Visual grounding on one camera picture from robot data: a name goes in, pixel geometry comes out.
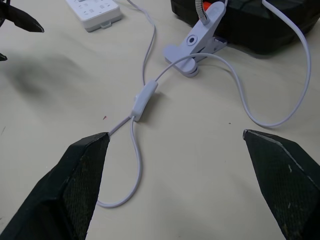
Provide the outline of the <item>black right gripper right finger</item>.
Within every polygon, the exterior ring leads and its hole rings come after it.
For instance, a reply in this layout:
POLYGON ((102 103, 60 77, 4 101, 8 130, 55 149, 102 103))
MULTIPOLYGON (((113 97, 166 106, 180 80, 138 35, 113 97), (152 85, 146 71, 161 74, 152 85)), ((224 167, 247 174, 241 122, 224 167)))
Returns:
POLYGON ((287 240, 320 238, 320 166, 296 142, 252 129, 242 135, 260 191, 287 240))

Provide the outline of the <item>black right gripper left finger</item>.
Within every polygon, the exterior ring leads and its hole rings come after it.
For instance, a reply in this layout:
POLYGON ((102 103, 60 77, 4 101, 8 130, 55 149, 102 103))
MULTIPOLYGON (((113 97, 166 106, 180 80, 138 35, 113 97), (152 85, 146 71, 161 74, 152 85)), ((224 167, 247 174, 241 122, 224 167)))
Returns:
POLYGON ((71 144, 34 186, 0 234, 2 240, 84 240, 98 200, 108 132, 71 144))

